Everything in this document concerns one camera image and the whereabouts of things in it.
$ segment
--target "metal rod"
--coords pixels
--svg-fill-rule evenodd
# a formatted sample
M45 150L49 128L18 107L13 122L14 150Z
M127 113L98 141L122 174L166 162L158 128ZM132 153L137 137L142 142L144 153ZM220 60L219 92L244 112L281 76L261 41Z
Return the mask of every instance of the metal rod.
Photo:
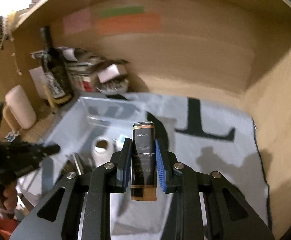
M80 162L80 157L77 153L74 153L73 154L73 159L74 159L74 163L75 163L75 166L77 168L77 172L79 175L83 174L83 166Z
M83 205L82 205L81 217L80 217L80 223L79 223L78 240L82 240L82 229L83 229L85 208L87 205L87 194L88 194L87 192L84 193L84 199L83 199Z

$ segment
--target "green sticker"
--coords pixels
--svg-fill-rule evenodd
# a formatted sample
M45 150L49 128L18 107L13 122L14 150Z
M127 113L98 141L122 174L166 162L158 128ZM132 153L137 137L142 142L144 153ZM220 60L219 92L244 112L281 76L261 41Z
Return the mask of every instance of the green sticker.
M144 13L143 6L112 8L112 9L106 9L99 12L99 18L105 19L105 18L120 16L120 15L130 15L130 14L139 14L139 13Z

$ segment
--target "cardboard wall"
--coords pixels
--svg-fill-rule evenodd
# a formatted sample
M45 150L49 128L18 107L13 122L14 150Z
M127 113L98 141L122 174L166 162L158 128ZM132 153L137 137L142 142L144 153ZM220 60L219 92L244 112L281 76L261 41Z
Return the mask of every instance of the cardboard wall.
M5 41L3 50L0 50L0 102L5 101L5 95L11 88L21 85L37 112L42 100L35 90L29 73L29 69L37 67L37 62L30 57L29 53L42 49L42 44L39 42L40 33L37 28L29 28L26 31L16 31L13 36L15 41ZM1 138L4 138L10 130L3 120Z
M139 13L127 10L116 15L119 20L114 17L113 9L130 7ZM39 28L44 23L51 25L55 46L130 61L134 91L244 109L258 128L279 239L291 224L291 19L249 8L220 0L110 0L51 22L32 21L14 33L22 76L11 57L13 44L7 41L0 51L0 100L20 84L35 110L42 103L28 70L37 66L29 54L43 47Z
M279 239L291 225L291 48L249 88L244 105L257 126L274 234Z

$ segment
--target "clutter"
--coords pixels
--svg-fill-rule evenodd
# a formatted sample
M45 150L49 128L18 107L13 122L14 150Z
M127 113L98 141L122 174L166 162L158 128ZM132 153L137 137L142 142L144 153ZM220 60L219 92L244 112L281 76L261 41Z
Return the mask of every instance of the clutter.
M51 91L48 87L48 84L47 84L47 79L46 78L42 78L41 79L41 83L43 85L43 89L44 89L44 93L46 95L46 98L49 102L49 105L50 105L50 108L51 108L51 111L53 113L56 113L57 112L57 107L56 107L56 104L55 104L55 100L51 94Z
M96 88L105 95L113 96L121 93L127 92L129 86L129 81L127 79L110 80L104 84L99 84Z
M14 140L21 140L21 136L19 132L14 133L13 131L9 132L6 136L5 139L8 142L13 142Z
M76 170L77 170L77 173L79 175L83 174L83 166L82 166L82 163L80 161L80 157L77 153L74 153L72 155L73 157L73 160L74 160L74 164L75 164L75 167L76 167Z
M111 79L114 79L119 76L124 76L127 74L127 71L123 65L112 64L106 69L98 73L98 77L101 83L105 83Z
M61 61L64 64L71 85L75 89L84 92L100 92L105 95L117 95L127 92L129 82L124 65L127 64L128 61L123 59L107 60L104 57L97 56L81 48L58 47L54 50L59 52L60 58L58 62ZM38 82L38 77L40 76L39 68L31 70L30 73L40 97L48 98L49 100L49 93L47 93L47 91L42 95L42 88L44 88L46 83L46 86L51 91L52 101L59 104L59 102L56 101L58 99L56 94L61 91L60 97L62 97L64 93L62 93L62 87L59 85L59 82L54 79L51 71L45 67L47 63L45 63L44 54L45 51L43 50L35 51L31 53L31 57L38 59L39 64L43 65L46 80L43 81L43 84L38 84L42 83L40 81Z
M97 91L98 76L91 63L69 62L66 65L75 88L86 92Z
M35 124L36 113L20 85L12 88L6 94L5 100L22 129L29 129Z

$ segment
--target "paper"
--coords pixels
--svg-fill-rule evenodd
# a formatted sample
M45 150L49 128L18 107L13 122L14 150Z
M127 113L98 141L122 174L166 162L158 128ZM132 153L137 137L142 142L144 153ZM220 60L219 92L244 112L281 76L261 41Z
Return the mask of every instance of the paper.
M32 80L34 82L35 88L38 92L38 95L42 99L47 99L47 96L44 92L44 87L42 83L42 78L44 78L44 71L42 67L37 67L29 70Z
M62 54L69 61L79 62L74 55L74 48L64 49Z

